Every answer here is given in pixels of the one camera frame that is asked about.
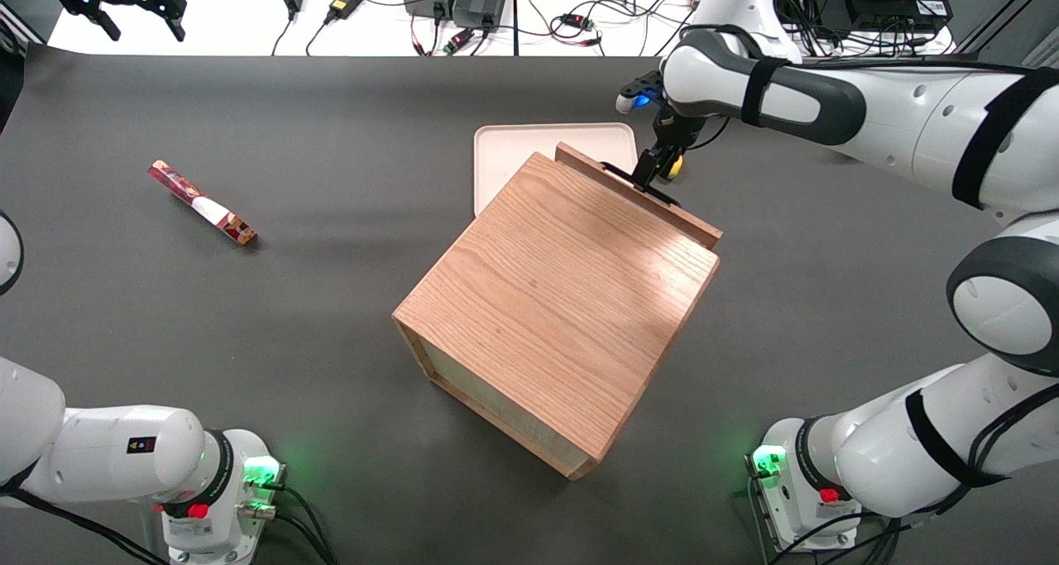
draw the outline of yellow part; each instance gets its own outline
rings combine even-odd
[[[669,168],[669,174],[666,176],[667,180],[674,180],[680,174],[680,169],[684,168],[684,156],[677,158],[677,161],[672,162],[672,166]]]

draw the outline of dark gray table surface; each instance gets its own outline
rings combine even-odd
[[[669,188],[725,231],[721,270],[603,467],[575,484],[431,385],[390,320],[472,217],[477,128],[620,120],[616,91],[653,63],[36,49],[0,135],[0,206],[28,245],[0,298],[0,351],[70,406],[189,407],[261,434],[345,565],[759,563],[741,453],[775,419],[977,357],[945,281],[995,223],[733,124]],[[632,119],[641,144],[649,121]],[[181,206],[145,172],[157,158],[247,219],[259,248]],[[972,493],[905,533],[894,563],[1054,563],[1056,473]],[[139,534],[127,504],[77,510]],[[40,513],[0,522],[5,565],[130,562]],[[258,563],[315,562],[269,528]]]

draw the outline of electrical wire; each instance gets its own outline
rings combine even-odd
[[[280,33],[280,37],[275,38],[275,43],[272,44],[272,53],[269,54],[269,56],[275,56],[275,49],[280,48],[280,40],[283,40],[284,35],[287,34],[287,30],[290,29],[290,25],[293,22],[294,22],[294,18],[293,17],[287,19],[287,25],[284,25],[283,31]]]
[[[108,528],[103,524],[98,524],[87,517],[76,515],[76,513],[72,513],[62,508],[56,507],[50,504],[49,502],[41,499],[41,497],[38,497],[34,494],[30,494],[29,492],[23,491],[21,489],[12,492],[10,496],[16,500],[22,502],[23,504],[34,509],[66,520],[78,528],[83,528],[95,534],[102,535],[104,539],[106,539],[108,542],[110,542],[118,548],[122,549],[128,555],[136,558],[137,561],[148,563],[148,565],[168,565],[166,561],[162,561],[162,559],[155,555],[143,546],[137,544],[128,536],[122,534],[116,530]]]
[[[328,23],[321,23],[321,25],[319,28],[317,28],[317,33],[312,34],[312,37],[310,38],[309,42],[305,44],[305,55],[306,56],[311,56],[312,55],[312,54],[309,54],[309,48],[310,48],[310,45],[312,45],[312,42],[317,40],[317,37],[320,35],[320,33],[322,31],[324,31],[324,28],[326,28],[327,25],[328,25]]]
[[[840,551],[838,554],[836,554],[834,557],[828,559],[827,561],[824,561],[820,565],[831,565],[831,563],[834,563],[836,561],[838,561],[839,559],[842,559],[843,557],[849,554],[850,552],[855,552],[855,551],[860,550],[860,549],[862,549],[862,548],[864,548],[864,547],[866,547],[866,546],[868,546],[870,544],[879,542],[879,541],[881,541],[883,539],[886,539],[889,536],[895,536],[895,535],[900,534],[901,532],[903,532],[905,530],[911,530],[911,529],[912,529],[912,525],[911,524],[904,524],[903,526],[900,526],[899,528],[887,529],[887,530],[885,530],[883,532],[880,532],[880,533],[872,536],[870,539],[868,539],[868,540],[862,542],[862,543],[859,543],[858,546],[855,546],[855,547],[851,547],[851,548],[847,548],[847,549],[845,549],[843,551]]]
[[[299,532],[305,536],[305,540],[312,547],[312,550],[317,552],[320,560],[325,562],[327,565],[338,565],[338,561],[335,557],[321,544],[320,540],[312,535],[312,530],[303,522],[292,515],[285,515],[283,513],[276,513],[275,518],[280,522],[286,522],[293,526]]]
[[[771,561],[769,561],[768,565],[775,565],[776,563],[779,562],[780,559],[783,559],[784,557],[787,557],[787,554],[790,554],[791,551],[793,551],[795,548],[802,546],[802,543],[804,543],[805,541],[811,539],[813,535],[816,535],[824,528],[827,528],[829,526],[838,524],[839,522],[844,522],[846,520],[856,520],[858,517],[866,517],[868,515],[876,515],[876,514],[875,513],[870,513],[870,512],[847,513],[845,515],[840,515],[840,516],[833,517],[830,521],[828,521],[828,522],[826,522],[824,524],[821,524],[820,526],[816,526],[812,530],[809,530],[809,532],[806,533],[804,536],[802,536],[798,540],[794,541],[793,543],[791,543],[787,548],[780,550],[778,553],[776,553],[775,557],[772,558]]]
[[[334,559],[335,549],[331,548],[327,535],[324,534],[323,526],[321,526],[320,520],[317,518],[317,514],[313,511],[312,506],[309,505],[309,502],[305,500],[305,497],[302,496],[302,493],[299,493],[298,491],[291,489],[291,487],[284,486],[281,492],[290,493],[290,496],[294,497],[294,500],[297,500],[299,505],[302,505],[302,509],[305,510],[305,513],[309,516],[309,521],[312,522],[312,528],[317,531],[317,534],[320,536],[320,542],[324,545],[324,548],[327,549],[327,552],[331,555],[331,559]]]
[[[519,0],[511,0],[511,19],[515,23],[515,37],[511,40],[511,55],[519,55]]]
[[[482,30],[482,35],[478,38],[478,44],[470,51],[471,56],[473,56],[482,48],[482,44],[485,43],[487,37],[489,37],[489,30]]]
[[[754,509],[754,479],[747,478],[747,497],[750,498],[750,513],[754,517],[754,531],[757,532],[757,547],[761,549],[761,565],[769,565],[765,554],[765,536],[761,535],[761,525],[757,522],[757,510]]]
[[[430,44],[430,52],[427,52],[427,56],[434,56],[434,52],[437,50],[437,34],[441,32],[442,25],[439,21],[434,22],[434,42]]]
[[[724,129],[728,128],[728,123],[730,123],[730,122],[732,122],[732,117],[731,116],[725,116],[724,117],[724,123],[721,124],[721,127],[717,129],[717,132],[714,132],[714,134],[711,136],[711,139],[706,139],[703,143],[697,143],[697,144],[695,144],[695,146],[692,146],[692,147],[688,147],[688,149],[685,149],[685,151],[699,150],[699,149],[702,149],[702,147],[705,147],[708,144],[711,144],[713,142],[716,142],[716,140],[718,139],[718,136],[721,135],[721,132],[724,132]]]

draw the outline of green led light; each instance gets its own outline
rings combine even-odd
[[[757,469],[757,474],[762,477],[775,476],[787,462],[787,450],[779,445],[761,445],[754,450],[751,459]]]
[[[243,479],[254,485],[275,482],[280,475],[280,462],[272,456],[247,458],[243,462]]]

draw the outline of red button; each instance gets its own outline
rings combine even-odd
[[[197,503],[187,508],[187,516],[193,520],[202,520],[210,511],[210,506]]]

